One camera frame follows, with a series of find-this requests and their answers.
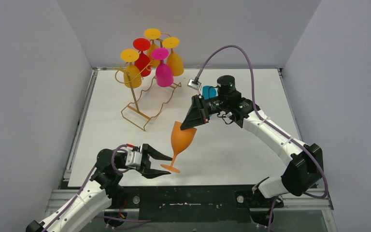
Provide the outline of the orange plastic wine glass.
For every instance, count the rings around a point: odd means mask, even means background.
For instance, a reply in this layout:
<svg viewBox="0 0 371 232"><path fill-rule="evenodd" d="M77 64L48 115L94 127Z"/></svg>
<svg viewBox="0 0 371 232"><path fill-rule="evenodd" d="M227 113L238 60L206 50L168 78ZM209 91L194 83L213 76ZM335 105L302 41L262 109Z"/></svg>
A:
<svg viewBox="0 0 371 232"><path fill-rule="evenodd" d="M167 169L170 172L180 173L180 171L173 165L177 156L186 150L192 143L194 136L197 132L196 128L189 128L181 130L182 123L175 121L171 132L171 147L173 150L173 157L170 165L162 164L161 167Z"/></svg>

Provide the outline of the blue plastic wine glass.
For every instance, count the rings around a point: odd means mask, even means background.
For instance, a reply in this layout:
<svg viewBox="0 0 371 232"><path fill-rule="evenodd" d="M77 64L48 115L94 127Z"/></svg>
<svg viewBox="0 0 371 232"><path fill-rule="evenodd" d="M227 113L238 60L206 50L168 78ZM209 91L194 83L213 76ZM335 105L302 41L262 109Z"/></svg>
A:
<svg viewBox="0 0 371 232"><path fill-rule="evenodd" d="M201 93L204 99L210 99L217 96L217 89L213 86L203 86Z"/></svg>

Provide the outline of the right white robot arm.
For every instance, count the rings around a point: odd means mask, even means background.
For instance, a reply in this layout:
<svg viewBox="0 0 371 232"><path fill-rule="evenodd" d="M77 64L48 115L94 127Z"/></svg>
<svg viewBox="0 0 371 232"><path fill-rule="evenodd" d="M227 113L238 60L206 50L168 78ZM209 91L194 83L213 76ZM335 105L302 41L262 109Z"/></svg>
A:
<svg viewBox="0 0 371 232"><path fill-rule="evenodd" d="M286 165L281 176L267 177L253 187L253 202L267 206L273 197L290 193L307 194L307 190L320 179L327 187L323 171L323 153L317 144L308 145L294 139L266 116L258 105L242 97L236 90L235 78L223 75L217 79L217 96L205 99L194 95L192 104L180 129L193 129L207 124L210 115L223 113L232 123L247 130L264 142Z"/></svg>

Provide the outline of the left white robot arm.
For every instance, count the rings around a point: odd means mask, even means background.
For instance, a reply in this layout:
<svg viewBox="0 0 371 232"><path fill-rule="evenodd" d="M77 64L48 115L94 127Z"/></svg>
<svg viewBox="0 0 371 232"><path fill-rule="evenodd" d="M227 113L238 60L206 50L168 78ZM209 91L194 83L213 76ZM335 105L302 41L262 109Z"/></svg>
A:
<svg viewBox="0 0 371 232"><path fill-rule="evenodd" d="M28 232L78 232L101 211L119 208L124 202L124 190L119 185L126 171L137 171L147 179L169 174L151 168L150 159L172 161L149 144L123 144L105 148L97 154L96 163L82 186L63 206L41 221L32 221Z"/></svg>

